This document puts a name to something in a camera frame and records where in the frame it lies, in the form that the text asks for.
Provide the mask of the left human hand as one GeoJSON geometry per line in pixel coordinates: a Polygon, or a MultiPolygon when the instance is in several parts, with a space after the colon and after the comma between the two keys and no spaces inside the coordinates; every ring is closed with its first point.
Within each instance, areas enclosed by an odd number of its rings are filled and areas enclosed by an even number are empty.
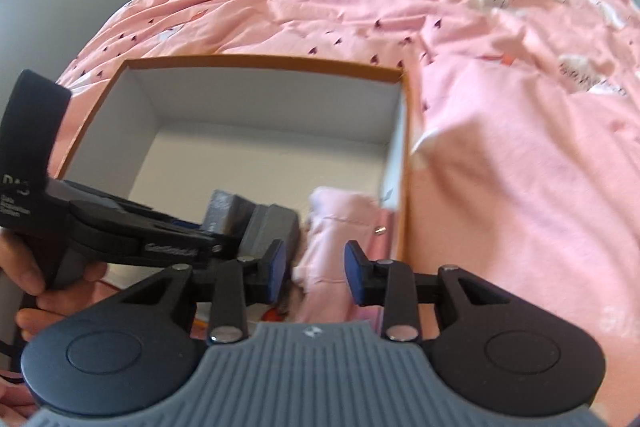
{"type": "Polygon", "coordinates": [[[94,262],[75,283],[59,291],[47,291],[44,277],[21,239],[1,230],[1,270],[26,294],[36,298],[35,309],[21,309],[15,322],[26,341],[43,329],[111,297],[117,289],[103,282],[107,265],[94,262]]]}

